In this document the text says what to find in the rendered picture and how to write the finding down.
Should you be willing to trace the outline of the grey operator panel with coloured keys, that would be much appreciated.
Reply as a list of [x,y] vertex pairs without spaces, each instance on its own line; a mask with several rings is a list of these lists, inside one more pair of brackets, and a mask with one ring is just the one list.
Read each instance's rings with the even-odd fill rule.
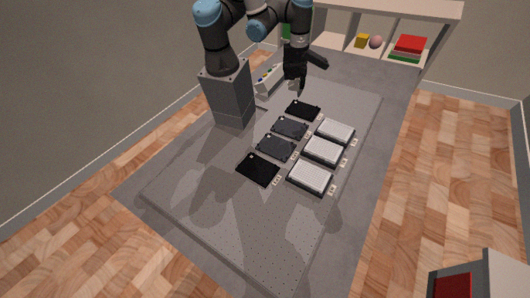
[[272,66],[268,72],[258,79],[254,84],[255,93],[264,97],[269,97],[276,88],[284,81],[283,62]]

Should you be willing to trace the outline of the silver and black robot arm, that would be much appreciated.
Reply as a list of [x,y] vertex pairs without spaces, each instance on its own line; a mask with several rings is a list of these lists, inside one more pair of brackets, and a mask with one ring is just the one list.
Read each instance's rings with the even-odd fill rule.
[[[290,46],[307,46],[312,6],[313,0],[198,0],[192,6],[192,14],[205,49],[207,73],[225,77],[239,69],[227,31],[245,14],[246,34],[251,41],[262,42],[282,22],[290,24]],[[310,49],[301,57],[323,70],[329,67],[326,58]]]

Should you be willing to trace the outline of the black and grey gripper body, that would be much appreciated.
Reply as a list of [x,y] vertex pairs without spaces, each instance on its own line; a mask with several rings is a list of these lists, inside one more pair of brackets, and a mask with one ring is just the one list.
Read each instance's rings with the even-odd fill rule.
[[[303,76],[303,70],[307,75],[307,60],[301,56],[304,51],[309,49],[310,43],[303,48],[294,48],[289,43],[284,43],[283,71],[284,80],[295,80]],[[289,59],[288,59],[289,56]],[[284,68],[285,67],[285,68]]]

